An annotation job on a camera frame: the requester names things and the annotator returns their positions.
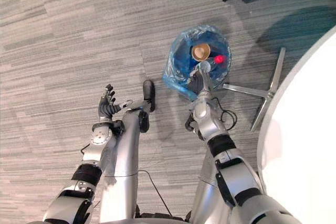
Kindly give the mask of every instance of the wire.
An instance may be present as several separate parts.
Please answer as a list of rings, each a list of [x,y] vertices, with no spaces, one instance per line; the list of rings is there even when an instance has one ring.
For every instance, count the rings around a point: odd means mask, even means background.
[[[81,152],[83,155],[84,155],[84,152],[83,152],[83,151],[84,151],[87,147],[89,147],[89,145],[90,145],[90,144],[88,144],[88,145],[86,145],[85,147],[83,147],[82,149],[80,149],[80,152]]]
[[[164,204],[164,206],[166,207],[166,209],[167,209],[167,211],[168,211],[169,215],[170,215],[170,216],[173,216],[173,215],[172,215],[172,213],[169,211],[169,209],[168,209],[168,207],[167,207],[166,203],[164,202],[164,200],[163,200],[163,198],[162,198],[161,194],[159,193],[159,190],[158,190],[158,189],[157,189],[157,187],[155,186],[155,184],[154,184],[154,182],[153,182],[153,180],[152,180],[152,177],[151,177],[151,175],[149,174],[149,172],[147,172],[146,170],[138,170],[138,172],[145,172],[145,173],[147,173],[147,174],[148,174],[148,176],[149,176],[149,179],[151,180],[151,182],[152,182],[152,184],[153,184],[153,186],[154,186],[154,188],[155,188],[155,190],[156,190],[157,194],[159,195],[160,199],[162,200],[162,203],[163,203],[163,204]]]
[[[231,127],[228,128],[227,130],[228,130],[228,131],[229,131],[229,130],[232,130],[233,127],[236,125],[237,120],[238,120],[238,117],[237,117],[236,113],[233,112],[233,111],[231,111],[231,110],[224,110],[223,107],[221,106],[221,103],[219,102],[219,99],[218,99],[217,97],[212,98],[212,100],[217,100],[218,105],[219,105],[220,109],[222,110],[222,114],[221,114],[220,120],[221,120],[223,123],[224,123],[223,115],[224,115],[225,113],[228,114],[229,116],[231,116],[231,118],[232,118],[232,125],[231,125]]]
[[[97,202],[97,204],[95,204],[95,206],[93,208],[96,208],[96,206],[98,206],[100,203],[100,201]]]

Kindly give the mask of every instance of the silver robot leg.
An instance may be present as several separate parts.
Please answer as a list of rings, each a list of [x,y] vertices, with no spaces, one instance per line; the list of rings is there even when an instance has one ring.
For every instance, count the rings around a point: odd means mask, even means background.
[[[122,121],[125,130],[105,169],[100,222],[134,217],[138,191],[138,149],[140,110],[128,110]]]
[[[217,168],[209,149],[206,152],[189,223],[226,224],[231,208],[223,201],[215,178]]]

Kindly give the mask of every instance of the plastic bag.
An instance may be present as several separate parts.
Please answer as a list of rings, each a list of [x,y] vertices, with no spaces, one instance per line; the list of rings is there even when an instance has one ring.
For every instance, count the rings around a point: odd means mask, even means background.
[[[177,90],[191,101],[197,94],[187,88],[190,73],[199,63],[191,54],[193,46],[208,43],[215,48],[215,53],[225,56],[224,67],[216,68],[209,73],[214,89],[224,81],[231,63],[231,52],[224,35],[214,26],[200,25],[183,31],[173,41],[168,61],[163,72],[163,82],[169,88]]]

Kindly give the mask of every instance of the black joint band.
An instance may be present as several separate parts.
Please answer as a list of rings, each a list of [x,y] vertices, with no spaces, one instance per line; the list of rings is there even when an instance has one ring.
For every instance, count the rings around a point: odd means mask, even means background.
[[[65,221],[65,220],[60,220],[60,219],[45,219],[44,220],[47,223],[51,223],[51,224],[69,224],[69,222]]]
[[[218,184],[218,189],[220,191],[220,194],[222,195],[222,198],[224,199],[225,203],[230,205],[231,207],[234,207],[236,204],[231,196],[231,193],[229,191],[229,188],[227,187],[227,184],[225,183],[225,180],[221,173],[216,174],[216,180]]]
[[[230,166],[233,166],[233,165],[237,165],[237,164],[240,164],[242,163],[243,161],[240,159],[240,158],[234,158],[234,159],[231,159],[225,163],[221,163],[218,159],[215,161],[215,165],[216,165],[216,168],[218,170],[220,169],[224,169],[226,167],[230,167]]]
[[[77,168],[71,180],[82,180],[97,186],[101,174],[102,171],[98,166],[84,164]]]
[[[229,135],[218,135],[213,137],[208,141],[208,146],[214,157],[228,149],[236,148],[235,143]]]
[[[113,123],[109,123],[109,122],[96,123],[92,126],[92,131],[95,131],[95,128],[103,127],[103,126],[107,126],[110,129],[114,127]]]
[[[59,197],[61,196],[93,200],[95,192],[92,188],[87,187],[85,191],[65,190],[59,195]]]
[[[242,206],[244,202],[247,201],[249,198],[252,198],[257,195],[261,195],[260,190],[258,188],[250,188],[250,189],[241,191],[239,194],[236,195],[235,199],[238,205]]]

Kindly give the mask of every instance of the robot forearm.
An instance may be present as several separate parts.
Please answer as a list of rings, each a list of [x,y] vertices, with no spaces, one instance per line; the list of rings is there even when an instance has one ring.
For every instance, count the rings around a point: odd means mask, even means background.
[[[220,193],[233,211],[238,212],[242,223],[300,223],[278,202],[265,195],[258,175],[218,119],[209,91],[203,90],[198,95],[192,117],[214,157]]]

